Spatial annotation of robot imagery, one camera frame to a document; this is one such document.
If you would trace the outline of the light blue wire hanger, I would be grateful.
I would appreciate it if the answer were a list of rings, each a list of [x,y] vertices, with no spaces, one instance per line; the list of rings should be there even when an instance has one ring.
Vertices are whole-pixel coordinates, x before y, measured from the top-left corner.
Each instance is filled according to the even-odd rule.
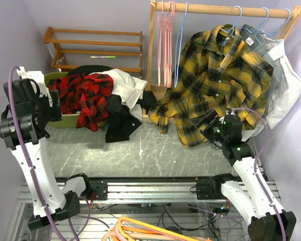
[[[181,17],[180,29],[178,31],[177,40],[176,40],[174,87],[177,87],[178,85],[179,64],[180,64],[180,56],[182,51],[182,40],[183,40],[183,32],[184,32],[187,11],[188,11],[188,2],[186,2],[186,9],[185,9],[184,16]]]

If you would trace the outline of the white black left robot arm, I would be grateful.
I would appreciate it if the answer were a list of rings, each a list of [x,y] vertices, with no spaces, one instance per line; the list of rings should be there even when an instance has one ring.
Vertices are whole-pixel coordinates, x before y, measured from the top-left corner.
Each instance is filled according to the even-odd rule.
[[[30,230],[70,219],[80,213],[80,200],[92,194],[92,186],[84,174],[74,175],[57,184],[47,152],[49,122],[62,119],[59,93],[48,92],[40,71],[26,71],[15,66],[4,84],[9,101],[1,115],[0,138],[16,158],[28,185],[33,215]]]

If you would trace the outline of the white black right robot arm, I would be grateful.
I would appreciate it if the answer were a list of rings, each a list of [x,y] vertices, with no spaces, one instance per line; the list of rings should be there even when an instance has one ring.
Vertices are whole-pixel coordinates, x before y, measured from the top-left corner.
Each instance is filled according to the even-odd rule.
[[[246,221],[251,240],[290,240],[296,224],[293,212],[285,211],[275,198],[257,166],[257,155],[242,139],[242,122],[233,110],[224,117],[210,110],[191,119],[192,124],[224,157],[241,178],[247,192],[231,174],[214,177],[211,193],[226,197]]]

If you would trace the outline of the yellow plaid shirt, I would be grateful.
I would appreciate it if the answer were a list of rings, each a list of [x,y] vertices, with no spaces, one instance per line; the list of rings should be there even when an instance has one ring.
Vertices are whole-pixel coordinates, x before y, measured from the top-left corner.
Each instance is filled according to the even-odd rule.
[[[162,134],[173,118],[184,147],[206,141],[192,119],[210,110],[224,116],[238,108],[245,130],[254,129],[265,112],[273,67],[230,24],[194,34],[181,52],[178,72],[177,86],[166,91],[148,116]]]

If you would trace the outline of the white shirt on hanger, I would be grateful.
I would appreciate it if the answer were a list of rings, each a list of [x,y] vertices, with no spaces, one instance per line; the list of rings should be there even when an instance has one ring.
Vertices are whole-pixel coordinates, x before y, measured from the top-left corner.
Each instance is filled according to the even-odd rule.
[[[301,78],[294,72],[284,48],[284,40],[279,43],[262,35],[267,44],[266,53],[283,71],[281,80],[271,93],[271,103],[268,115],[263,117],[270,129],[279,124],[293,107],[301,93]]]

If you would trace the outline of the white shirt in basket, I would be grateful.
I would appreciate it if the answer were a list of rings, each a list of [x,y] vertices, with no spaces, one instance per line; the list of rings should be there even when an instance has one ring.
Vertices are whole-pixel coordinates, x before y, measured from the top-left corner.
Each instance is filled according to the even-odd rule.
[[[118,95],[121,99],[120,105],[128,107],[129,114],[142,122],[142,108],[137,104],[143,99],[143,91],[147,86],[147,81],[136,78],[120,69],[112,69],[103,72],[93,72],[93,74],[106,74],[113,80],[112,94]]]

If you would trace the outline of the grey shirt on hanger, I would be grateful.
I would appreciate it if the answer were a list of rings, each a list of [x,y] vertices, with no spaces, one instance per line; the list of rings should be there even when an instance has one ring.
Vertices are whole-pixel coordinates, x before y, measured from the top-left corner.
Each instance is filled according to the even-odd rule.
[[[267,44],[265,40],[261,37],[260,34],[255,36],[255,29],[250,25],[243,25],[240,30],[240,35],[244,42],[250,47],[251,50],[257,52],[268,64],[273,67],[272,80],[270,82],[270,86],[268,91],[266,92],[266,107],[262,117],[266,117],[268,115],[271,103],[271,93],[276,89],[279,84],[282,76],[282,69],[278,67],[275,61],[266,53]]]

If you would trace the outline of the blue hanger under yellow shirt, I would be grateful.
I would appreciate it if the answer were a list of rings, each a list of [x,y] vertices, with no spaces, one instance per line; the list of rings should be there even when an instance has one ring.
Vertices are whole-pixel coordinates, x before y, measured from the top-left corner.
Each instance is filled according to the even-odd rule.
[[[226,34],[231,33],[231,37],[234,38],[235,37],[235,27],[237,25],[237,23],[239,22],[239,20],[241,19],[242,15],[243,15],[243,9],[241,6],[235,5],[235,8],[238,8],[240,10],[240,15],[238,17],[238,19],[234,22],[234,24],[232,25],[232,27],[226,31],[224,28],[221,28],[221,31],[225,32]]]

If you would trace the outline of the blue hanger under white shirt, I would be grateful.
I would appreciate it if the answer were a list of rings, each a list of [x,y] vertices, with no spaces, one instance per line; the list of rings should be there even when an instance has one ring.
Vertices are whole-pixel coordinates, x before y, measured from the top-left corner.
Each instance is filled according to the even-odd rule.
[[[287,9],[287,8],[284,8],[283,10],[286,10],[288,11],[288,18],[280,25],[280,27],[272,34],[264,31],[264,30],[258,30],[257,33],[260,34],[261,36],[262,35],[266,35],[266,36],[269,36],[269,37],[273,37],[274,40],[279,43],[279,40],[277,39],[278,35],[279,35],[279,32],[280,30],[282,29],[282,27],[285,26],[285,24],[290,20],[291,18],[291,10]]]

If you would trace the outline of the green white marker pen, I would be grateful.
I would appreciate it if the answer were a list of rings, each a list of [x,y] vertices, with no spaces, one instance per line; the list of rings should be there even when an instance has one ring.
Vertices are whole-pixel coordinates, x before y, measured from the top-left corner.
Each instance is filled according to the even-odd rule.
[[[108,56],[90,56],[91,59],[115,59],[116,56],[108,55]]]

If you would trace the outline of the black garment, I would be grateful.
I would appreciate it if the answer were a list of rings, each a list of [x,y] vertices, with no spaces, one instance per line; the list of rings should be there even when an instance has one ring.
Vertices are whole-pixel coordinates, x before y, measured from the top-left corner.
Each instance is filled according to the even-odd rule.
[[[68,75],[90,75],[93,72],[108,70],[112,70],[112,68],[102,65],[84,65],[69,71]],[[106,143],[128,141],[129,136],[142,124],[142,122],[129,114],[128,107],[123,104],[120,105],[120,101],[120,97],[114,94],[111,94],[106,98],[106,110],[109,115],[108,129],[105,134]],[[139,100],[137,104],[141,105],[142,110],[149,110],[156,101],[157,99],[153,92],[144,89],[143,99]]]

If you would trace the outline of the wooden shoe rack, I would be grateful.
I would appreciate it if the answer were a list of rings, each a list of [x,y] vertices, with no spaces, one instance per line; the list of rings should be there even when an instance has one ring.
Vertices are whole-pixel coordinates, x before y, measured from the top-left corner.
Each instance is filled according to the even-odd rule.
[[[83,65],[104,65],[142,77],[143,33],[48,27],[44,43],[54,46],[52,68],[70,71]],[[114,55],[115,59],[90,56]]]

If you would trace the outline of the orange hangers pile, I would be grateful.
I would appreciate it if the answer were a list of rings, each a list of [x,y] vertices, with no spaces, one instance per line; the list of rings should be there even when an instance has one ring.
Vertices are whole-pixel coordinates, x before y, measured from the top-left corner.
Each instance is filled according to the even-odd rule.
[[[102,240],[211,240],[198,236],[185,236],[128,217],[121,217]]]

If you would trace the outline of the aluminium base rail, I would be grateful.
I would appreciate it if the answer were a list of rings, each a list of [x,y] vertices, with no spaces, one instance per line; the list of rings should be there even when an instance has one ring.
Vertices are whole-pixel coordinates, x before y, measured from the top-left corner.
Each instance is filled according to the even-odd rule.
[[[226,198],[248,195],[255,201],[267,201],[265,190],[279,198],[274,182],[259,183],[255,176],[223,174],[215,177],[141,177],[90,178],[90,190],[83,196],[96,203],[174,203],[221,202]]]

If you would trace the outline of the wooden clothes rail frame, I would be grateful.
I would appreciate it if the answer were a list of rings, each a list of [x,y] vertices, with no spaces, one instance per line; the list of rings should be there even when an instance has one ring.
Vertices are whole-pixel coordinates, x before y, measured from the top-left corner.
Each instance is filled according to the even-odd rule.
[[[166,12],[169,9],[169,3],[158,3],[156,1],[150,2],[150,18],[149,18],[149,42],[148,42],[148,66],[147,66],[147,86],[146,90],[152,91],[157,98],[163,97],[166,91],[166,87],[163,85],[158,86],[152,84],[152,60],[153,60],[153,46],[155,35],[155,15],[156,12]],[[264,18],[269,17],[275,19],[287,19],[288,22],[280,28],[278,37],[280,39],[287,39],[291,31],[301,18],[301,6],[295,6],[292,10],[285,9],[269,9],[262,8],[241,8],[229,7],[229,6],[215,6],[215,5],[199,5],[199,4],[182,4],[177,3],[175,5],[176,13],[188,12],[190,14],[209,14],[219,16],[242,16],[242,17],[255,17]]]

